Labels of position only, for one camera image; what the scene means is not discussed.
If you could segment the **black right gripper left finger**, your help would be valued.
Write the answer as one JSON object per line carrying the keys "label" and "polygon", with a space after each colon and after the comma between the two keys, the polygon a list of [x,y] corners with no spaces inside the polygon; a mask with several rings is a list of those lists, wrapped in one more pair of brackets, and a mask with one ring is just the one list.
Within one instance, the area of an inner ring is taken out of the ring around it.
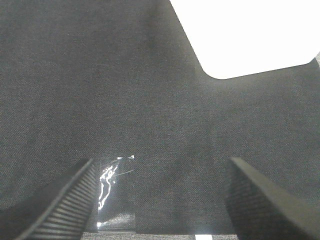
{"label": "black right gripper left finger", "polygon": [[95,204],[97,167],[93,159],[83,160],[68,174],[53,200],[16,240],[81,239]]}

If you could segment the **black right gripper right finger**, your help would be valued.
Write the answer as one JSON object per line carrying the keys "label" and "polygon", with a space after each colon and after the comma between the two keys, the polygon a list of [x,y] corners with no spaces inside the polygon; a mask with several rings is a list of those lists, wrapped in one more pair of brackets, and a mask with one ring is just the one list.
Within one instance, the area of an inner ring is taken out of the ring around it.
{"label": "black right gripper right finger", "polygon": [[320,212],[241,158],[228,162],[224,202],[240,240],[320,238]]}

